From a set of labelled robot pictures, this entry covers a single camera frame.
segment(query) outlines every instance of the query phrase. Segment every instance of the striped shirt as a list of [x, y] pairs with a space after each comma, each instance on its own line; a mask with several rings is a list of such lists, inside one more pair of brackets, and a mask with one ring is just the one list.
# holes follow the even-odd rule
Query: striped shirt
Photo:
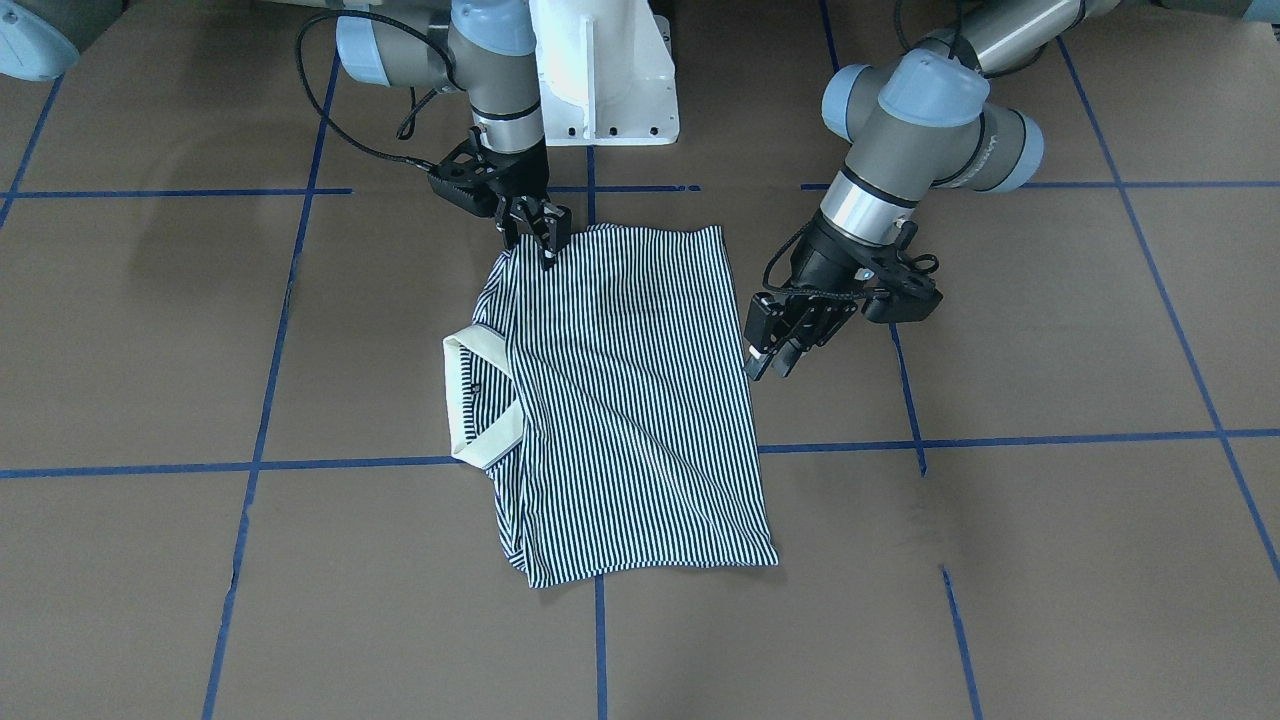
[[774, 565], [718, 227], [595, 225], [544, 272], [499, 256], [474, 322], [512, 377], [462, 352], [467, 439], [518, 397], [485, 469], [507, 560], [543, 588], [657, 565]]

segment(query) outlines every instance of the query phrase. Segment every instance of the folded garment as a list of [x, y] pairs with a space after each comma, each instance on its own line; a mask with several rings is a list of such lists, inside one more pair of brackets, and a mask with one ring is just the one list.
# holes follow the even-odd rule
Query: folded garment
[[445, 340], [453, 454], [531, 588], [774, 565], [722, 233], [595, 225], [499, 256]]

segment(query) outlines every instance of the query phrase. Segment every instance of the striped fabric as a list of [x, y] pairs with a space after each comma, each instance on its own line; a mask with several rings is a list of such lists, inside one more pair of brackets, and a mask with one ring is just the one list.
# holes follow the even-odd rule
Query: striped fabric
[[520, 398], [524, 439], [486, 469], [531, 588], [655, 565], [774, 565], [721, 229], [596, 225], [544, 272], [503, 254], [474, 320], [512, 382], [463, 352], [467, 439]]

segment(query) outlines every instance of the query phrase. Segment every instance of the black and white striped cloth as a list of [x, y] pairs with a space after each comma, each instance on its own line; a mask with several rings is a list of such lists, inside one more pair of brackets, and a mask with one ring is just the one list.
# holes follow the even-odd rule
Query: black and white striped cloth
[[508, 561], [531, 588], [657, 565], [774, 565], [737, 313], [718, 227], [595, 225], [544, 272], [504, 252], [474, 322], [511, 377], [461, 351], [466, 441], [518, 402], [484, 464]]

